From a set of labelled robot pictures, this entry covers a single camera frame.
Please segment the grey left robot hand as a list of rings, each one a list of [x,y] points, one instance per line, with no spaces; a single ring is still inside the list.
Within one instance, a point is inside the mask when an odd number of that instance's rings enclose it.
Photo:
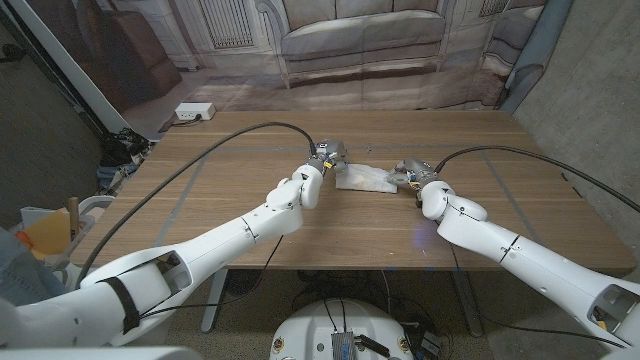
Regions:
[[[325,139],[315,145],[315,153],[310,156],[306,164],[325,175],[327,170],[343,172],[347,169],[348,151],[340,140]]]

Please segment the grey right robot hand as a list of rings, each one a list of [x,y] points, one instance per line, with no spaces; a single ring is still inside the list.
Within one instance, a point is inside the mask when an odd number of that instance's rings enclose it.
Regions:
[[[428,183],[439,181],[439,177],[428,163],[409,157],[397,163],[385,180],[399,187],[419,191]]]

